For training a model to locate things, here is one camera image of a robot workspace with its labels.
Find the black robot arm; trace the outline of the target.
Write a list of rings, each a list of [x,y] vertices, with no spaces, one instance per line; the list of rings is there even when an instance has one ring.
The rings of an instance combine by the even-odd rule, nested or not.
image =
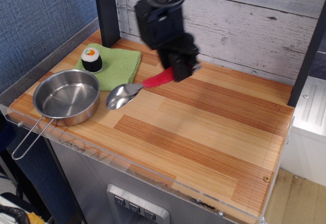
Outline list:
[[[175,81],[192,76],[200,68],[199,49],[184,29],[184,1],[139,0],[134,7],[142,41],[157,51],[165,69],[172,69]]]

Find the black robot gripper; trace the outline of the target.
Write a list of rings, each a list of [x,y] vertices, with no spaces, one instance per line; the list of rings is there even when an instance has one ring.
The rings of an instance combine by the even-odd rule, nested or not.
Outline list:
[[[184,0],[139,0],[134,6],[142,40],[157,50],[165,68],[180,82],[201,68],[192,35],[184,31]]]

